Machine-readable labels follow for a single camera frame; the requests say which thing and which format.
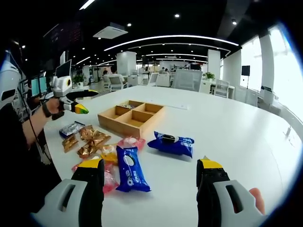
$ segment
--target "gold snack package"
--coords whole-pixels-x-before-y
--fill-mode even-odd
[[[94,154],[97,151],[94,142],[90,140],[87,144],[85,144],[82,148],[77,151],[77,154],[80,158],[88,158],[90,155]]]
[[[94,129],[92,125],[88,125],[80,129],[81,140],[90,140],[92,139]]]
[[[101,151],[100,156],[108,163],[112,163],[113,165],[118,165],[118,158],[117,158],[117,144],[109,144],[98,146]]]
[[[68,152],[76,143],[78,143],[78,140],[74,134],[63,140],[62,145],[64,147],[64,152]]]
[[[110,138],[111,136],[99,132],[98,130],[95,130],[92,134],[92,140],[95,146],[105,144],[107,141],[109,141]]]

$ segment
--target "potted plant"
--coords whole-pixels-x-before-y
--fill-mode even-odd
[[[76,85],[79,89],[83,89],[83,80],[83,74],[78,74],[72,78],[73,84]]]
[[[203,74],[203,76],[206,77],[209,81],[215,79],[214,74],[212,74],[211,72],[206,72]]]

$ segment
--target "white round table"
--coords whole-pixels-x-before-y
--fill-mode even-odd
[[[79,145],[64,153],[59,129],[74,121],[112,136],[108,143],[121,138],[100,128],[97,114],[126,100],[165,105],[164,116],[153,130],[191,137],[195,140],[193,158],[174,156],[144,146],[140,164],[151,192],[114,191],[105,195],[102,224],[115,226],[197,226],[196,163],[207,156],[223,165],[231,180],[247,190],[258,187],[266,213],[281,202],[291,185],[301,155],[302,142],[288,123],[279,116],[235,100],[164,87],[135,86],[107,95],[83,100],[89,114],[66,111],[65,116],[44,127],[47,145],[62,179],[71,178],[71,168],[81,159]]]

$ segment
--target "blue snack package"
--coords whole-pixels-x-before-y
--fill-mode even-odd
[[[154,131],[154,134],[156,139],[147,143],[150,148],[175,155],[187,155],[193,158],[193,144],[195,141],[192,138],[176,137],[156,131]]]
[[[116,190],[122,192],[129,192],[132,189],[142,192],[151,191],[144,179],[137,151],[137,147],[123,149],[117,146],[120,185]]]

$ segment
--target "air conditioning unit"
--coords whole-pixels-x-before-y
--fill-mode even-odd
[[[114,39],[126,33],[128,32],[124,30],[123,26],[117,25],[115,23],[110,23],[109,26],[103,28],[101,31],[94,34],[93,37],[103,39]]]

